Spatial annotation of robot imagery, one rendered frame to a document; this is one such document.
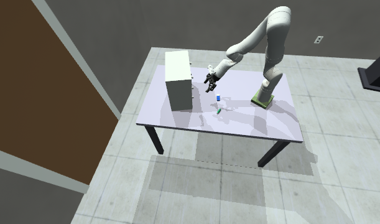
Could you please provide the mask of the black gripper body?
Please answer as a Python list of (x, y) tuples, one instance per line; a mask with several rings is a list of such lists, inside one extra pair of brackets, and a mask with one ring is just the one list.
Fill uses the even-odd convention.
[(221, 78), (218, 78), (217, 76), (215, 76), (215, 74), (212, 76), (212, 75), (210, 75), (211, 76), (211, 78), (209, 78), (209, 83), (210, 83), (210, 79), (212, 79), (212, 81), (211, 81), (211, 84), (213, 84), (213, 83), (216, 83), (217, 81), (219, 81)]

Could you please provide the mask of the grey chest of drawers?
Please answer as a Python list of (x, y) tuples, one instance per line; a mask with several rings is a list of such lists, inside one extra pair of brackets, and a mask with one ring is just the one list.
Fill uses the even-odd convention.
[(192, 110), (192, 78), (187, 50), (165, 53), (165, 84), (172, 111)]

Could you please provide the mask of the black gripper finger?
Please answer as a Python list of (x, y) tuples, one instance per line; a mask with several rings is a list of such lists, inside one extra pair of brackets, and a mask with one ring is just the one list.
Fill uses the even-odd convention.
[(204, 81), (204, 83), (207, 83), (209, 78), (211, 78), (210, 73), (206, 76), (206, 80)]
[(213, 91), (215, 89), (215, 87), (217, 86), (215, 83), (213, 83), (212, 85), (211, 84), (211, 81), (212, 79), (210, 79), (210, 83), (209, 83), (209, 87), (207, 88), (207, 90), (205, 92), (209, 92), (209, 91)]

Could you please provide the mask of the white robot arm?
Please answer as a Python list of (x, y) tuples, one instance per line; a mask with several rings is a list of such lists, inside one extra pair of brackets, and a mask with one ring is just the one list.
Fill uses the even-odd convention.
[(263, 76), (269, 81), (267, 79), (263, 80), (257, 99), (262, 103), (268, 102), (274, 88), (283, 76), (283, 73), (275, 65), (283, 59), (284, 42), (290, 29), (290, 21), (291, 10), (288, 7), (275, 8), (247, 38), (241, 43), (231, 46), (226, 51), (226, 56), (231, 60), (222, 60), (216, 68), (211, 65), (208, 66), (210, 75), (215, 74), (215, 76), (221, 78), (232, 66), (243, 59), (244, 54), (254, 49), (267, 34)]

